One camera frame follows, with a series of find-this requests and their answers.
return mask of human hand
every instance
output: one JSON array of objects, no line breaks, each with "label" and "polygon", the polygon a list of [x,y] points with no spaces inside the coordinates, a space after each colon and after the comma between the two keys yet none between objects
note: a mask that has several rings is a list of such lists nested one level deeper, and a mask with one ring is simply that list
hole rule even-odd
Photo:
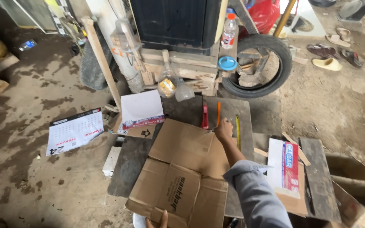
[{"label": "human hand", "polygon": [[[160,228],[167,228],[168,223],[168,214],[167,211],[164,210],[163,215],[161,216],[161,224]],[[154,228],[152,223],[150,222],[150,219],[146,218],[146,228]]]},{"label": "human hand", "polygon": [[232,123],[227,120],[227,118],[223,118],[219,126],[215,130],[215,135],[219,139],[220,142],[228,142],[231,139],[233,134],[233,126]]}]

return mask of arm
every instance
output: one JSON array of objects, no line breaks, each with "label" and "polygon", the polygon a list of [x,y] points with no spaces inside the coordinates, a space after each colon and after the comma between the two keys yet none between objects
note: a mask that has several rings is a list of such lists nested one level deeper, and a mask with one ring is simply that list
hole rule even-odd
[{"label": "arm", "polygon": [[223,177],[238,193],[247,227],[291,228],[284,205],[263,175],[268,166],[247,161],[231,140],[232,130],[232,124],[224,118],[215,134],[231,167]]}]

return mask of blue lid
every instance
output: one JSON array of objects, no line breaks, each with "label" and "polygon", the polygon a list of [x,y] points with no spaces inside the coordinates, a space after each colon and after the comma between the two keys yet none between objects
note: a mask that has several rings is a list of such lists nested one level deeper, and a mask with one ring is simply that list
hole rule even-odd
[{"label": "blue lid", "polygon": [[236,69],[236,59],[230,56],[222,56],[218,60],[218,66],[224,71],[232,71]]}]

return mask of gray sleeve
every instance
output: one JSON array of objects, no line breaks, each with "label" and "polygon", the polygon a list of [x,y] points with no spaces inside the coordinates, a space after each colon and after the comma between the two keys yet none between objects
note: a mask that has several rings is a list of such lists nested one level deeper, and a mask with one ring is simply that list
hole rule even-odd
[{"label": "gray sleeve", "polygon": [[267,183],[268,166],[237,161],[223,178],[236,190],[247,227],[292,228],[287,210]]}]

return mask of yellow pole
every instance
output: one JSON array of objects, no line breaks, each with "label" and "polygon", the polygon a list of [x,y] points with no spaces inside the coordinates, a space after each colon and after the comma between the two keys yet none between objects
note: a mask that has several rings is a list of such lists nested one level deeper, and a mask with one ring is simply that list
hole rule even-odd
[{"label": "yellow pole", "polygon": [[284,27],[285,23],[287,23],[288,17],[290,16],[291,10],[294,7],[296,1],[297,0],[289,0],[287,8],[285,8],[285,11],[277,24],[277,28],[275,29],[273,36],[278,37],[278,35],[280,35],[281,30]]}]

